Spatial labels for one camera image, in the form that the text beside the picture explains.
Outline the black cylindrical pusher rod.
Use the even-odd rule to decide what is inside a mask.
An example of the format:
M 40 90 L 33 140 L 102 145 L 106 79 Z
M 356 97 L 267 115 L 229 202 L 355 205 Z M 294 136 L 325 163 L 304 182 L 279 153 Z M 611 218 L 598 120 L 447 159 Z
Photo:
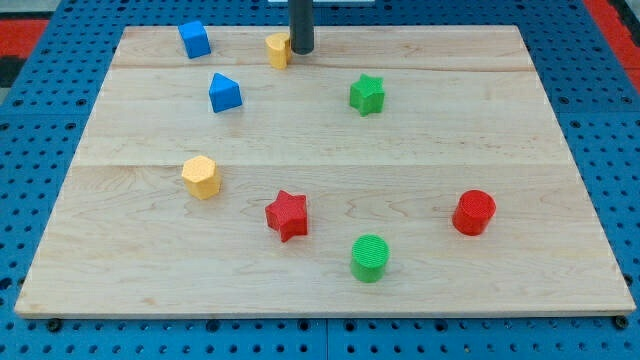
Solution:
M 289 31 L 292 51 L 299 55 L 314 50 L 314 15 L 312 0 L 288 0 Z

